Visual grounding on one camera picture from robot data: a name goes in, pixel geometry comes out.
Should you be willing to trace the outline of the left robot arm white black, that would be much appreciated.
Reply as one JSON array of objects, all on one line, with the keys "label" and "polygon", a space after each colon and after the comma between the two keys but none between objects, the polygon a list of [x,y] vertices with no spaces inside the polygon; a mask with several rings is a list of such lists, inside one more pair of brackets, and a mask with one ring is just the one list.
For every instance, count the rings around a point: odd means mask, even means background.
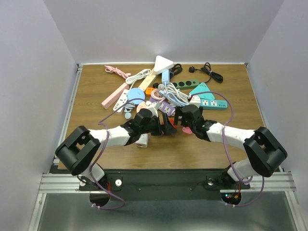
[{"label": "left robot arm white black", "polygon": [[170,135],[177,132],[168,116],[163,123],[149,109],[141,109],[133,119],[115,128],[92,130],[77,127],[56,149],[55,155],[73,176],[84,176],[91,185],[101,190],[107,185],[105,172],[93,160],[99,149],[111,146],[127,146],[137,142],[141,135]]}]

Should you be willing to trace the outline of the white cube socket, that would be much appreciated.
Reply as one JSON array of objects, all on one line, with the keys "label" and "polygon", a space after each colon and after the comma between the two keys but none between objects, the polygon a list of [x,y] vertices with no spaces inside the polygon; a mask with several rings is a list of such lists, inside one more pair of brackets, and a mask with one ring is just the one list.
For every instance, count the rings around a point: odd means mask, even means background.
[{"label": "white cube socket", "polygon": [[142,134],[142,135],[140,135],[140,138],[135,143],[136,143],[137,147],[147,148],[148,142],[149,142],[148,134]]}]

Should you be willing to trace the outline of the pink round power strip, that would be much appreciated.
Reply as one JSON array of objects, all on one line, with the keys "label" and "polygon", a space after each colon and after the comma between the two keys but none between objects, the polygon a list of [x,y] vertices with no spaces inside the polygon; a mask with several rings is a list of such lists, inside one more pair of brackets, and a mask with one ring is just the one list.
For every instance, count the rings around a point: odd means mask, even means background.
[{"label": "pink round power strip", "polygon": [[146,109],[147,108],[147,103],[146,102],[141,102],[137,107],[136,107],[136,112],[138,113],[141,109]]}]

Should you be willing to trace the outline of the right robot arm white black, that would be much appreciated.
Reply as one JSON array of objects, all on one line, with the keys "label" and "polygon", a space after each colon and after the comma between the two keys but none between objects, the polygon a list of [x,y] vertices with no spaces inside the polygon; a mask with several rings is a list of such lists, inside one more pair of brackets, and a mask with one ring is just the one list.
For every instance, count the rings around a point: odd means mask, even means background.
[{"label": "right robot arm white black", "polygon": [[229,162],[219,181],[226,188],[238,182],[248,184],[250,177],[269,178],[287,158],[287,151],[266,128],[239,129],[223,125],[214,120],[204,119],[203,110],[195,105],[176,107],[174,123],[188,127],[199,139],[220,142],[224,149],[228,146],[246,152],[247,158],[239,162]]}]

